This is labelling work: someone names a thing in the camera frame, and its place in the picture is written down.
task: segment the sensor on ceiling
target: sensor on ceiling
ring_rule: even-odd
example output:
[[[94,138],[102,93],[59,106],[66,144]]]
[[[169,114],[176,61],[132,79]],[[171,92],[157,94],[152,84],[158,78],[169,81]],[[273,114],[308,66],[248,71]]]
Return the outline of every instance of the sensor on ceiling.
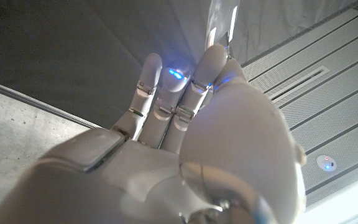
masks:
[[[326,155],[317,157],[317,165],[327,172],[335,171],[337,167],[335,160]]]

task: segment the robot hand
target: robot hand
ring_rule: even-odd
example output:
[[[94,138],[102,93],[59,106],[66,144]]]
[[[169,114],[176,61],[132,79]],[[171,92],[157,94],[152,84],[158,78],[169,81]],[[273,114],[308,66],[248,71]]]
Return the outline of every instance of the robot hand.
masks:
[[[215,45],[194,73],[162,70],[149,112],[161,69],[149,55],[110,131],[82,133],[27,170],[0,223],[293,222],[305,206],[305,156],[273,103]]]

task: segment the concrete floor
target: concrete floor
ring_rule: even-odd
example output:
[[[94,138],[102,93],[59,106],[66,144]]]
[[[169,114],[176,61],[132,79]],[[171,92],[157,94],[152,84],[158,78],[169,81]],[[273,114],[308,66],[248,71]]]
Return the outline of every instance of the concrete floor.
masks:
[[[0,94],[0,202],[37,158],[87,129]]]

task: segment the perforated ceiling panel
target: perforated ceiling panel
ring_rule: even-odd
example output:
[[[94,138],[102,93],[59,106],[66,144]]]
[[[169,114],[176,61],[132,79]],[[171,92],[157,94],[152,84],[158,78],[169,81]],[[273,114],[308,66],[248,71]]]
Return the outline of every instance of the perforated ceiling panel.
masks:
[[[244,73],[281,109],[305,149],[307,206],[358,181],[358,11],[338,15]],[[320,155],[337,162],[334,172],[317,165]]]

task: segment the blue light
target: blue light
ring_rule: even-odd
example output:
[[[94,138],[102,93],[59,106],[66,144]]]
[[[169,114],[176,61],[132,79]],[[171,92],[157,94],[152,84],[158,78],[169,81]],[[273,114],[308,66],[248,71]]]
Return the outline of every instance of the blue light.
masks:
[[[223,80],[222,83],[227,83],[227,82],[230,81],[230,80],[231,80],[231,78],[227,78],[227,79]]]
[[[177,79],[182,79],[182,78],[183,78],[183,75],[182,75],[182,74],[180,74],[179,72],[175,72],[175,71],[172,70],[172,69],[169,70],[169,73],[171,73],[172,75],[174,75]]]

